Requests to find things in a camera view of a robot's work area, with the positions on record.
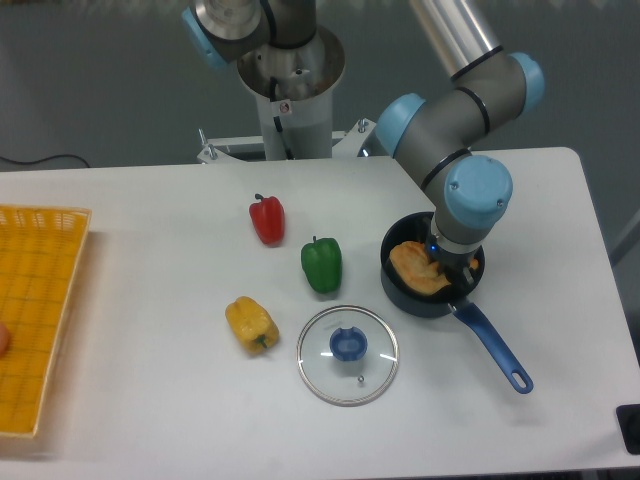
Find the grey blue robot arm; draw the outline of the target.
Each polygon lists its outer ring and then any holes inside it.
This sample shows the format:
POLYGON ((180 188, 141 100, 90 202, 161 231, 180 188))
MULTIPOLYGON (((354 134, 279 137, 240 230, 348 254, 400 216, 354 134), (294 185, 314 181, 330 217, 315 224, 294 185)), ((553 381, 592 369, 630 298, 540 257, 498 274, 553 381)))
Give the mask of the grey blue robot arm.
MULTIPOLYGON (((529 56, 504 52, 474 2, 412 7, 453 89, 435 102, 399 97, 374 132, 434 204, 428 252, 451 283, 466 287, 472 257, 511 196, 507 170, 471 146, 538 104, 545 80, 529 56)), ((270 160, 325 158, 332 150, 332 93, 345 53, 316 13, 312 1, 193 1, 182 14, 207 65, 236 65, 256 100, 270 160)))

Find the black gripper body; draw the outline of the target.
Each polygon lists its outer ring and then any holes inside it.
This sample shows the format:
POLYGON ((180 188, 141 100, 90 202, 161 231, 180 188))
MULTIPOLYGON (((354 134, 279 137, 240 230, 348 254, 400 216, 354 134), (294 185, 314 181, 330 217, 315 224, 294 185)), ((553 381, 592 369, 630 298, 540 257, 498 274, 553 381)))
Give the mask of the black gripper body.
POLYGON ((459 288, 460 271, 463 267, 471 267, 481 244, 458 244, 450 241, 438 229, 434 214, 423 214, 418 225, 424 230, 426 253, 433 255, 444 266, 449 282, 459 288))

